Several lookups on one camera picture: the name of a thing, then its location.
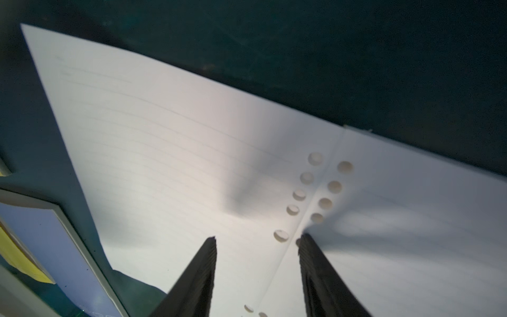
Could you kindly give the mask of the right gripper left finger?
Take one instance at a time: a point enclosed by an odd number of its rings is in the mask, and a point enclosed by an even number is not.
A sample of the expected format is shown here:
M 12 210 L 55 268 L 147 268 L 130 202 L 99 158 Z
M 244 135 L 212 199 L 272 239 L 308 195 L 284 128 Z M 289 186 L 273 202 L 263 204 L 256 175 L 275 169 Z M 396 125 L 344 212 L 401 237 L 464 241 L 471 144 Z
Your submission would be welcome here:
M 151 313 L 155 317 L 208 317 L 213 296 L 217 242 L 205 240 L 173 288 Z

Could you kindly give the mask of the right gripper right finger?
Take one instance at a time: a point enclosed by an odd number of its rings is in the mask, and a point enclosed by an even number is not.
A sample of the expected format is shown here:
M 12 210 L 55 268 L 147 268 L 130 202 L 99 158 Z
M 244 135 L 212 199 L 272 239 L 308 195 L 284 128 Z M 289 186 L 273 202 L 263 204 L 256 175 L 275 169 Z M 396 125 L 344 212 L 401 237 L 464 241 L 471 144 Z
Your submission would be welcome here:
M 307 316 L 371 317 L 308 233 L 300 238 L 298 255 Z

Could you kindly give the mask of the small notebook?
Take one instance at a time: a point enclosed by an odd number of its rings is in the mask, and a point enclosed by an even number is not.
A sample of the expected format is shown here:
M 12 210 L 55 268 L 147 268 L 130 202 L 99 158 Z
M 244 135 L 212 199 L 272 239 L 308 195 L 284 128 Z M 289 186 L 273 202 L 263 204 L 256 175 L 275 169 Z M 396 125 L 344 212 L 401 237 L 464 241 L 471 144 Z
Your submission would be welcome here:
M 212 316 L 304 316 L 312 235 L 373 316 L 506 315 L 506 179 L 125 50 L 22 25 L 109 264 Z

